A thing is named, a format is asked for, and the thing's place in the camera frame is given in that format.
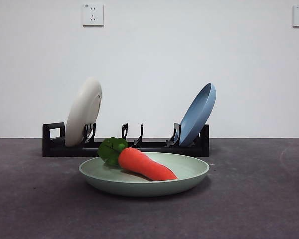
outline white plate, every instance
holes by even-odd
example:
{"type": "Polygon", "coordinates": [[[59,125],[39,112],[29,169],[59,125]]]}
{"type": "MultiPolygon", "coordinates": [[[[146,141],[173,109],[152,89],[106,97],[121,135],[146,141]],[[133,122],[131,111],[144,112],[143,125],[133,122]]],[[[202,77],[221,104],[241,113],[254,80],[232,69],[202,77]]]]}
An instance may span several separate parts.
{"type": "Polygon", "coordinates": [[[89,77],[73,101],[65,128],[65,146],[73,147],[83,140],[84,125],[95,123],[102,99],[100,83],[89,77]]]}
{"type": "Polygon", "coordinates": [[[104,192],[135,197],[152,197],[186,191],[199,184],[209,165],[197,158],[171,153],[145,153],[152,160],[171,169],[178,179],[149,181],[139,174],[107,166],[100,157],[83,162],[79,171],[93,187],[104,192]]]}

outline orange carrot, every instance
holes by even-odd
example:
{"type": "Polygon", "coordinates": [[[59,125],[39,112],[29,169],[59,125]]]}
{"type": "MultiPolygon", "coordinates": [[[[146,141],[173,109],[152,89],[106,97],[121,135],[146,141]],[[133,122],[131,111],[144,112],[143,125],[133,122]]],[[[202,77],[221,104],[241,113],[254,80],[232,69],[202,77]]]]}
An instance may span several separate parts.
{"type": "Polygon", "coordinates": [[[166,166],[159,164],[135,148],[125,148],[119,155],[119,165],[126,170],[140,173],[154,181],[177,179],[166,166]]]}

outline blue plate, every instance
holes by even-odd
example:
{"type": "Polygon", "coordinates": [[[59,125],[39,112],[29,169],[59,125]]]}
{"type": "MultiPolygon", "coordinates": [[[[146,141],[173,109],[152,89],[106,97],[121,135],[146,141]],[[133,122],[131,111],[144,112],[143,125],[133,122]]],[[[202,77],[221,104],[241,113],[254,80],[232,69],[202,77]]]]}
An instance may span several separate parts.
{"type": "Polygon", "coordinates": [[[191,103],[183,120],[179,145],[190,146],[205,126],[216,100],[216,88],[208,83],[191,103]]]}

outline light green plate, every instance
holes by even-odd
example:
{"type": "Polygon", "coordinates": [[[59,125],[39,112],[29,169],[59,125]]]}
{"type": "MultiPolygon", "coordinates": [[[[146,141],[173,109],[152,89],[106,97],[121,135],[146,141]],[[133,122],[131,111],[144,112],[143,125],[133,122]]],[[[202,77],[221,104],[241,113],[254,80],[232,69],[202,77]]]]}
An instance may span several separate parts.
{"type": "Polygon", "coordinates": [[[119,167],[107,166],[100,157],[83,162],[79,170],[86,181],[104,192],[135,197],[153,197],[179,193],[199,184],[209,165],[197,158],[171,153],[145,153],[171,169],[178,179],[150,181],[119,167]]]}

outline toy carrot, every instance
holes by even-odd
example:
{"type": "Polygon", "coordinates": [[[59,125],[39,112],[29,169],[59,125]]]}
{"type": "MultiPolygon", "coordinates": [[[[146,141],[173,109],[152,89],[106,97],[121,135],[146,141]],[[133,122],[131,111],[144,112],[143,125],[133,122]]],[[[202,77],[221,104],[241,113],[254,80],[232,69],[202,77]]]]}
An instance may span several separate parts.
{"type": "Polygon", "coordinates": [[[151,160],[137,149],[129,148],[128,143],[121,138],[105,139],[98,149],[98,155],[110,165],[119,165],[154,181],[177,179],[169,168],[151,160]]]}

